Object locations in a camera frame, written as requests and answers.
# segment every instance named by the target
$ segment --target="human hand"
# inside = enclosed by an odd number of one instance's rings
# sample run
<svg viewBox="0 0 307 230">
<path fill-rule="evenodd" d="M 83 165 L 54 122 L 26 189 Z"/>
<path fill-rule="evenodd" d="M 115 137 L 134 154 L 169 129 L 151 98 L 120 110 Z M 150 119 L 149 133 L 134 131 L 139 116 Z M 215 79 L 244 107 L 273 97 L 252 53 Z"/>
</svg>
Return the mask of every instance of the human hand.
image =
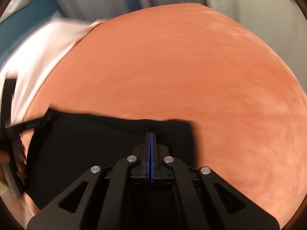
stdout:
<svg viewBox="0 0 307 230">
<path fill-rule="evenodd" d="M 22 144 L 20 146 L 21 146 L 20 151 L 19 151 L 20 164 L 17 165 L 17 174 L 20 178 L 25 179 L 26 178 L 26 174 L 25 174 L 25 169 L 26 169 L 25 148 Z M 4 182 L 7 182 L 7 181 L 6 181 L 3 169 L 2 169 L 2 164 L 8 164 L 9 162 L 10 162 L 9 154 L 4 150 L 0 150 L 0 180 L 2 180 Z"/>
</svg>

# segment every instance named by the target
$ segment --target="metal screw head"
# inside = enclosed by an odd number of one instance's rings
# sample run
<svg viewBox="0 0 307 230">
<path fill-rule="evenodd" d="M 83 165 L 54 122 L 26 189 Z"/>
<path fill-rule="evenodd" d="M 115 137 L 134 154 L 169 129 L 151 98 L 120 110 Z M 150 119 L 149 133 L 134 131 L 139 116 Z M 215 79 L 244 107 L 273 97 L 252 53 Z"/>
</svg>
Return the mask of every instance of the metal screw head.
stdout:
<svg viewBox="0 0 307 230">
<path fill-rule="evenodd" d="M 92 173 L 98 173 L 100 171 L 100 167 L 99 166 L 93 166 L 91 167 L 91 172 Z"/>
<path fill-rule="evenodd" d="M 172 156 L 166 156 L 164 158 L 164 162 L 166 163 L 172 163 L 174 161 L 174 158 Z"/>
<path fill-rule="evenodd" d="M 133 155 L 127 157 L 127 161 L 128 161 L 128 162 L 131 162 L 131 163 L 134 162 L 134 161 L 136 161 L 136 159 L 137 159 L 136 156 L 133 156 Z"/>
<path fill-rule="evenodd" d="M 211 170 L 208 167 L 202 167 L 201 168 L 201 173 L 204 174 L 204 175 L 208 175 L 208 174 L 210 174 L 210 172 L 211 172 Z"/>
</svg>

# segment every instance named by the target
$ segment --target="black object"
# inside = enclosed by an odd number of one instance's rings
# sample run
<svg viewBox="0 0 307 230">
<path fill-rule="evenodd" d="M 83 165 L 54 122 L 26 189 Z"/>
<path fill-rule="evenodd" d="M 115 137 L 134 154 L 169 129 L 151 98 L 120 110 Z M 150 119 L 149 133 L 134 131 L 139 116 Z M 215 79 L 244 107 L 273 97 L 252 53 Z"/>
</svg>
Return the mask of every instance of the black object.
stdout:
<svg viewBox="0 0 307 230">
<path fill-rule="evenodd" d="M 156 132 L 159 143 L 188 166 L 194 164 L 192 124 L 181 120 L 126 120 L 49 109 L 58 116 L 34 131 L 28 150 L 26 193 L 45 207 L 93 164 L 114 166 Z"/>
<path fill-rule="evenodd" d="M 96 173 L 86 171 L 33 217 L 27 230 L 153 229 L 155 222 L 160 223 L 155 229 L 279 230 L 274 217 L 215 172 L 207 168 L 203 174 L 201 169 L 188 168 L 168 155 L 168 148 L 157 144 L 155 133 L 147 133 L 145 143 L 135 146 L 132 155 L 115 166 L 101 170 L 96 167 Z M 153 179 L 147 177 L 148 167 L 154 167 L 150 172 Z M 159 208 L 153 211 L 150 205 L 145 209 L 149 216 L 138 217 L 143 208 L 130 201 L 134 189 L 157 188 L 172 194 L 175 206 L 170 208 L 176 211 L 175 227 L 170 227 L 167 219 L 161 220 Z"/>
<path fill-rule="evenodd" d="M 18 148 L 21 147 L 19 134 L 7 134 L 6 125 L 10 124 L 11 102 L 15 91 L 16 79 L 6 79 L 3 84 L 0 118 L 0 149 L 10 155 L 10 163 L 3 164 L 3 172 L 14 197 L 19 198 L 24 192 L 24 181 L 17 175 L 19 164 Z"/>
</svg>

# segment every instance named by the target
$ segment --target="white wall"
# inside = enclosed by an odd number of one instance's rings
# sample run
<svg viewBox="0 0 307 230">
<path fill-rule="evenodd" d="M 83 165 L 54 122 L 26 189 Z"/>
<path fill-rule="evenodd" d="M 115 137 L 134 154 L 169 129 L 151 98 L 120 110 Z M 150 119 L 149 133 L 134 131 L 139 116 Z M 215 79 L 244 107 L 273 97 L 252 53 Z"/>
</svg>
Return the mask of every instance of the white wall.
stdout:
<svg viewBox="0 0 307 230">
<path fill-rule="evenodd" d="M 206 0 L 269 45 L 307 91 L 307 21 L 294 0 Z"/>
</svg>

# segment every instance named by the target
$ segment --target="black strap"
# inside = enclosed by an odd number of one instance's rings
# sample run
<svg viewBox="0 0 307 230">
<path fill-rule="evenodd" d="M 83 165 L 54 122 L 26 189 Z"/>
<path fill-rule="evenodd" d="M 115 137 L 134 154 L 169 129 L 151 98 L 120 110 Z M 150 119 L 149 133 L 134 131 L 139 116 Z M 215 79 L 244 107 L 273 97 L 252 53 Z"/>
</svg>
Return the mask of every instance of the black strap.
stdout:
<svg viewBox="0 0 307 230">
<path fill-rule="evenodd" d="M 11 120 L 12 98 L 15 91 L 17 79 L 5 79 L 3 84 L 0 127 L 5 128 L 5 123 Z"/>
</svg>

